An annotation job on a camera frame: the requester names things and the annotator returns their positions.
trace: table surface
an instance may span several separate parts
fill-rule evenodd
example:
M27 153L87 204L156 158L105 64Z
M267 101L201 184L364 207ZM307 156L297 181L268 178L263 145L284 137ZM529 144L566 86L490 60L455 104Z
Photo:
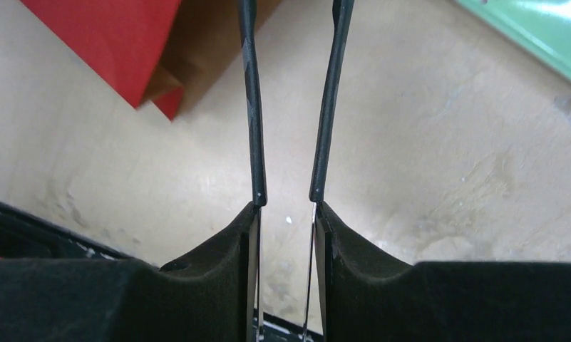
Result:
M264 302L295 323L332 30L330 1L286 0L257 35ZM162 264L250 200L246 112L241 57L170 123L153 105L133 110L20 2L0 1L1 201ZM454 1L358 1L325 198L410 263L571 261L571 84Z

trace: stained surface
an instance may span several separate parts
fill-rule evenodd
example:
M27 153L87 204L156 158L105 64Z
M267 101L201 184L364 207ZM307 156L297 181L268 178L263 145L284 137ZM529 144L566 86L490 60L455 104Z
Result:
M571 85L451 1L355 5L325 198L425 259L571 261ZM269 204L265 308L301 322L330 1L257 35ZM250 200L239 57L169 123L113 92L17 0L0 1L0 200L163 264ZM318 295L311 327L320 330Z

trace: mint green tray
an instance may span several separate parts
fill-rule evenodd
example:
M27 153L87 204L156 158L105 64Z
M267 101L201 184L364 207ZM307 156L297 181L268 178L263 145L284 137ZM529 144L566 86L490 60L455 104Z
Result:
M571 80L571 0L456 0Z

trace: green tray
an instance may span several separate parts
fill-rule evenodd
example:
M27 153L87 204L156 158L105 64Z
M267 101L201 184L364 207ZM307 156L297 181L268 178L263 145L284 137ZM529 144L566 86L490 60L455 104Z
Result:
M571 0L456 0L571 80Z

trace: dirty surface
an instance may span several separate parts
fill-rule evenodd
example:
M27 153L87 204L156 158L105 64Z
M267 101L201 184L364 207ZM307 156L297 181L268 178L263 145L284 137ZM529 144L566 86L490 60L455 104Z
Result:
M264 300L297 323L332 27L330 1L284 1L257 37ZM153 106L135 112L17 0L0 1L4 202L165 263L250 200L246 112L240 57L169 123ZM571 85L451 1L358 1L325 198L407 262L571 261Z

